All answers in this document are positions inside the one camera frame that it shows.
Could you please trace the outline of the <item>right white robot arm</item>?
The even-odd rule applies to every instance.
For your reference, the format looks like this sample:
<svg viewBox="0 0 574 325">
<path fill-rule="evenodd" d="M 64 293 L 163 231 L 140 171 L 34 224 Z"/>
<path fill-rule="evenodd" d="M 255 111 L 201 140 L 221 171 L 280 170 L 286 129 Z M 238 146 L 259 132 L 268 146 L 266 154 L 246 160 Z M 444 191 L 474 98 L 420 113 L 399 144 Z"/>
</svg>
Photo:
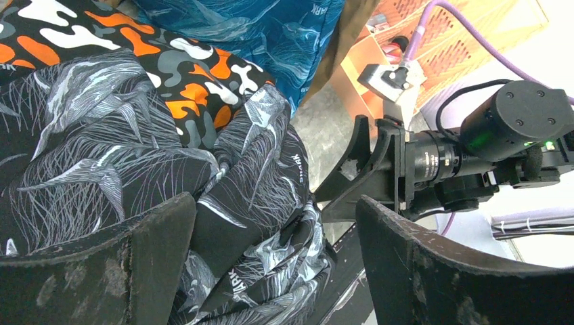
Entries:
<svg viewBox="0 0 574 325">
<path fill-rule="evenodd" d="M 458 128 L 417 133 L 395 118 L 359 115 L 351 141 L 315 191 L 326 222 L 352 222 L 369 196 L 417 221 L 435 213 L 473 211 L 502 185 L 552 186 L 573 170 L 573 109 L 566 93 L 532 81 L 498 79 L 465 87 L 459 97 L 496 87 Z"/>
</svg>

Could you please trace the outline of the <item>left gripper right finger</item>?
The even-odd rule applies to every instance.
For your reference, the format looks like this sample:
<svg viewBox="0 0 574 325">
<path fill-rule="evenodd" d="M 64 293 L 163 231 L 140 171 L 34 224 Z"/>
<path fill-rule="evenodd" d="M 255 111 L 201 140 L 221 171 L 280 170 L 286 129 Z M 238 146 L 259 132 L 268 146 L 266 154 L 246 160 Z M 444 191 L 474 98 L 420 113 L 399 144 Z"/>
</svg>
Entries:
<svg viewBox="0 0 574 325">
<path fill-rule="evenodd" d="M 379 324 L 572 324 L 573 270 L 484 253 L 364 201 L 357 210 Z"/>
</svg>

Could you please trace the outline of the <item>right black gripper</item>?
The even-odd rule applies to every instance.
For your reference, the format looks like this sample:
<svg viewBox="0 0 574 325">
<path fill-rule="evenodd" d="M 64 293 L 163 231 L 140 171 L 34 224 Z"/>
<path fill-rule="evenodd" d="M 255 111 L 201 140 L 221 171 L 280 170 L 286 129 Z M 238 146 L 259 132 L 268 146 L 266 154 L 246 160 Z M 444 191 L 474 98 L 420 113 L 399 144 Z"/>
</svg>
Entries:
<svg viewBox="0 0 574 325">
<path fill-rule="evenodd" d="M 328 201 L 322 208 L 325 223 L 356 222 L 357 210 L 369 200 L 400 215 L 443 212 L 435 186 L 453 174 L 454 146 L 440 133 L 413 133 L 387 118 L 371 124 L 367 116 L 358 115 L 347 149 L 315 191 L 315 198 Z"/>
</svg>

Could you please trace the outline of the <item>dark leaf print shorts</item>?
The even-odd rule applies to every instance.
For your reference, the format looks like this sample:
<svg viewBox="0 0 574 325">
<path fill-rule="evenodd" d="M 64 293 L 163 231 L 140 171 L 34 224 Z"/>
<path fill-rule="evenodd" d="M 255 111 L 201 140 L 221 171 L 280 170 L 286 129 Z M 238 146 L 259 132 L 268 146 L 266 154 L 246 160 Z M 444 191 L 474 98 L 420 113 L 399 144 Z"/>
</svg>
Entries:
<svg viewBox="0 0 574 325">
<path fill-rule="evenodd" d="M 129 51 L 1 86 L 1 258 L 90 235 L 182 193 L 196 217 L 166 324 L 304 324 L 334 261 L 305 147 L 273 85 L 205 149 L 182 144 Z"/>
</svg>

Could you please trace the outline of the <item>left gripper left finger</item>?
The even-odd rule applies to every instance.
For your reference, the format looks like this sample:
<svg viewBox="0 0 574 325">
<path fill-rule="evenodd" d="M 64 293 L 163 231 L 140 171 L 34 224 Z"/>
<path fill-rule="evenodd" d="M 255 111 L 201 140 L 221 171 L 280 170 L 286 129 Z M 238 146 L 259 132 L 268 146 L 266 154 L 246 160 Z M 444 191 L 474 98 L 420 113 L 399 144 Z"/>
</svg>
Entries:
<svg viewBox="0 0 574 325">
<path fill-rule="evenodd" d="M 166 324 L 192 237 L 182 193 L 124 222 L 1 258 L 2 324 Z"/>
</svg>

